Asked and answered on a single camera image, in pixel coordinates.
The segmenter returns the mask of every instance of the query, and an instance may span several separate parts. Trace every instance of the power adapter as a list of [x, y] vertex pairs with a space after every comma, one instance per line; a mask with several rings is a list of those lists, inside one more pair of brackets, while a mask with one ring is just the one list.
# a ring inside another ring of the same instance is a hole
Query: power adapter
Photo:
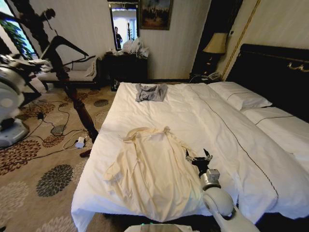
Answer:
[[84, 137], [79, 137], [77, 143], [75, 144], [75, 146], [77, 148], [82, 148], [84, 147], [85, 143], [84, 143], [85, 138]]
[[42, 112], [38, 112], [37, 117], [38, 119], [44, 119], [44, 114]]

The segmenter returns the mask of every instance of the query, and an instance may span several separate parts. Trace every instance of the white wall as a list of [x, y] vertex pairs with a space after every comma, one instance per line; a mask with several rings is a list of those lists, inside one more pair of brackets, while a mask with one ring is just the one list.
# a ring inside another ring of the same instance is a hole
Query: white wall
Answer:
[[211, 0], [174, 0], [169, 30], [140, 30], [151, 79], [187, 79]]
[[[189, 78], [210, 2], [174, 0], [169, 30], [140, 30], [142, 41], [150, 50], [149, 78]], [[114, 48], [106, 0], [30, 0], [30, 3], [38, 14], [53, 8], [56, 17], [50, 20], [52, 27], [88, 54], [103, 55], [109, 48]], [[51, 40], [55, 33], [46, 22], [44, 28]], [[28, 29], [25, 31], [39, 52], [38, 43]], [[57, 51], [63, 62], [80, 57], [68, 48], [60, 47]]]
[[228, 76], [242, 44], [309, 49], [309, 0], [261, 0], [232, 62], [227, 67], [227, 61], [257, 1], [243, 1], [232, 28], [235, 32], [228, 41], [226, 56], [218, 64], [220, 73], [226, 69], [224, 78]]
[[[8, 2], [15, 14], [19, 15], [12, 2], [10, 0]], [[115, 47], [111, 15], [106, 0], [30, 0], [30, 3], [37, 14], [41, 14], [47, 8], [53, 8], [56, 16], [50, 20], [51, 26], [59, 35], [90, 56], [102, 56], [110, 48]], [[38, 42], [33, 39], [26, 27], [24, 29], [40, 55], [41, 49]], [[56, 34], [49, 29], [47, 22], [44, 22], [44, 30], [51, 41]], [[82, 54], [66, 46], [60, 46], [57, 52], [63, 63], [83, 57]], [[89, 64], [75, 64], [74, 68], [86, 69], [88, 66]]]
[[3, 39], [4, 43], [8, 46], [8, 48], [10, 49], [10, 51], [13, 54], [18, 54], [19, 53], [19, 51], [15, 47], [14, 43], [12, 42], [12, 40], [10, 39], [8, 34], [5, 32], [5, 30], [3, 29], [2, 26], [0, 26], [0, 37]]

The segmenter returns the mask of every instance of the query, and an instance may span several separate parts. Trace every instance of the carpet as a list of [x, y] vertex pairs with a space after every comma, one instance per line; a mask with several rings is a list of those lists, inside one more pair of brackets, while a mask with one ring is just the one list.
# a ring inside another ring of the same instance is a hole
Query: carpet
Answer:
[[[115, 92], [110, 87], [78, 92], [93, 120], [99, 113], [95, 124], [99, 130]], [[39, 112], [44, 121], [37, 118]], [[6, 232], [76, 231], [71, 201], [87, 161], [79, 154], [90, 149], [92, 142], [87, 138], [84, 148], [70, 150], [79, 136], [87, 136], [72, 101], [62, 89], [54, 88], [22, 107], [18, 118], [29, 126], [31, 135], [0, 150], [0, 228], [6, 226]], [[71, 146], [68, 151], [63, 150], [65, 142], [65, 148]], [[89, 231], [102, 231], [103, 225]]]

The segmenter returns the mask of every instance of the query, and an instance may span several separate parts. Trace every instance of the pillow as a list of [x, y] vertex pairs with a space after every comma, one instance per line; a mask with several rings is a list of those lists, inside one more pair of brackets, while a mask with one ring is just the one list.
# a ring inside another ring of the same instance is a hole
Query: pillow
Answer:
[[234, 82], [217, 82], [208, 84], [220, 97], [226, 100], [237, 110], [244, 108], [258, 108], [270, 106], [272, 103], [266, 98], [234, 83]]
[[85, 77], [97, 75], [97, 73], [96, 73], [96, 60], [97, 59], [95, 59], [93, 62], [91, 62], [91, 65], [85, 71], [85, 73], [84, 73]]
[[309, 172], [309, 123], [276, 107], [242, 113]]

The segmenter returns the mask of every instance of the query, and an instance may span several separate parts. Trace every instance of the window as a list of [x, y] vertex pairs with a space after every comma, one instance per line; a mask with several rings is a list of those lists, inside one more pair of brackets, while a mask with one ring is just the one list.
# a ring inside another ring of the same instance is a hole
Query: window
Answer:
[[[0, 11], [7, 15], [14, 16], [5, 0], [0, 0]], [[0, 19], [0, 24], [11, 38], [17, 50], [23, 55], [25, 59], [37, 58], [37, 54], [33, 46], [24, 34], [24, 31], [22, 30], [19, 23], [11, 20]]]

